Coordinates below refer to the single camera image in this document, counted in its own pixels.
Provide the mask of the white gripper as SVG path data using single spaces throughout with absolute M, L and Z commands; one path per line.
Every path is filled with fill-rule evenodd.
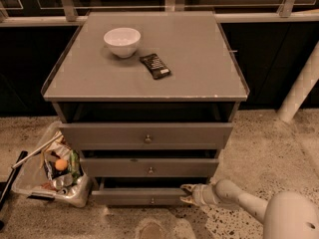
M 196 206 L 209 206 L 220 204 L 220 198 L 215 192 L 215 187 L 211 184 L 183 184 L 180 187 L 191 196 L 181 196 L 183 203 Z

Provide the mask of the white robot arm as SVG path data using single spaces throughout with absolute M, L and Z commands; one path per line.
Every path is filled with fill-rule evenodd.
M 319 208 L 300 193 L 283 191 L 269 201 L 227 179 L 215 184 L 183 184 L 180 200 L 195 206 L 241 207 L 263 225 L 263 239 L 319 239 Z

